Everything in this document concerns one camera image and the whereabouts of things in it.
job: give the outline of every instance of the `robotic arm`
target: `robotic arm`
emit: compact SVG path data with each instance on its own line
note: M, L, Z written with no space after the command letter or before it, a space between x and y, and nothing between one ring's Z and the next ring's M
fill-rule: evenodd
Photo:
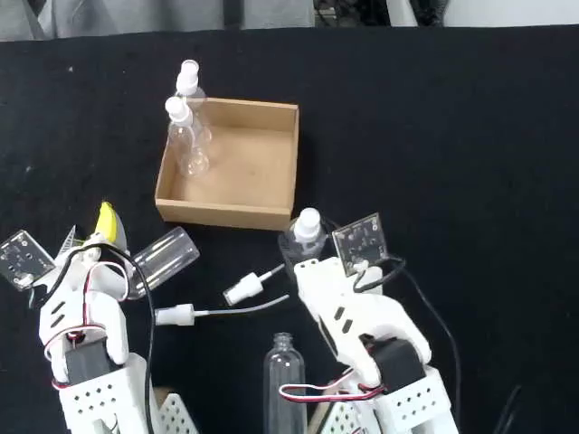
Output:
M346 388L385 387L385 394L356 402L369 432L458 434L441 376L427 364L430 346L400 303L380 287L355 293L356 276L347 277L338 258L302 262L295 273L299 297L334 356L354 371ZM381 277L372 267L358 283Z
M126 319L119 303L140 297L138 285L130 280L135 269L123 258L101 260L108 245L128 254L120 218L104 203L88 240L78 243L74 232L73 228L55 259L25 231L5 242L0 251L0 272L17 288L33 286L39 292L46 287L40 298L39 336L68 429L72 434L160 434L170 429L196 434L179 395L169 394L157 407L151 383L145 385L146 360L128 350ZM171 242L165 236L154 244L156 252L142 260L147 263L147 258L167 255ZM143 269L141 260L137 262ZM148 285L164 281L189 262L148 273ZM151 397L148 409L146 387Z

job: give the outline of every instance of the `black fabric surface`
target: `black fabric surface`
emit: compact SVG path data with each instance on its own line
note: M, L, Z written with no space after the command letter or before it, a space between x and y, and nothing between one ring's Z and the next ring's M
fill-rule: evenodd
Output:
M463 432L490 433L523 385L513 433L574 432L579 338L577 27L278 30L0 44L0 234L25 228L55 253L111 201L138 251L172 227L153 202L165 98L195 58L215 97L300 105L295 210L337 222L382 214L392 252L456 335ZM185 226L202 252L155 294L158 307L223 307L222 291L280 262L267 231ZM339 371L290 291L259 316L157 330L155 385L174 387L205 434L261 431L261 363L287 331L309 382ZM388 287L429 339L451 394L450 347L403 280ZM145 300L127 303L144 354ZM2 432L64 432L24 295L0 284Z

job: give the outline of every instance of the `transparent bottle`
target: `transparent bottle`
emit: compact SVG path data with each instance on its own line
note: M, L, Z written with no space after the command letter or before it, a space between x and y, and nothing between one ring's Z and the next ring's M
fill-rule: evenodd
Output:
M308 428L306 404L279 394L283 384L306 381L304 359L291 339L289 333L276 333L263 362L264 434L304 434Z
M321 224L321 217L315 208L304 208L289 229L278 237L281 256L286 270L295 279L294 266L309 259L319 259L326 245L327 232Z
M183 99L171 97L165 109L171 118L168 145L175 153L179 171L183 176L198 176L209 169L209 158L205 153L206 136L203 129L194 123L193 112Z
M207 100L207 96L199 87L199 63L186 60L181 63L181 71L177 75L176 94L184 99L193 111L194 124L196 124L205 135L205 143L212 139L211 130L208 127L207 119L204 117L201 107Z

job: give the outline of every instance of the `white spray cap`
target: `white spray cap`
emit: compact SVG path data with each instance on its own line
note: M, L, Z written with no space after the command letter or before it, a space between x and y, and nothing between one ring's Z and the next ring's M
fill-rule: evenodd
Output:
M156 326L192 326L194 323L195 309L191 304L155 309Z
M181 63L181 72L177 75L177 93L185 96L193 95L197 92L199 84L199 63L187 60Z
M299 213L296 223L293 225L293 233L297 242L315 241L321 231L321 219L315 208L304 208Z
M171 97L165 103L165 110L169 117L180 127L189 127L193 124L193 113L187 103L178 97Z

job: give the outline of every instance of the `cardboard box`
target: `cardboard box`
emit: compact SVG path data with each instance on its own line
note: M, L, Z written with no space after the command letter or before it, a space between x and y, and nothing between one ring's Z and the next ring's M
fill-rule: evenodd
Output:
M166 147L155 204L167 222L282 230L293 209L298 163L298 106L208 99L203 115L213 133L210 168L179 174Z

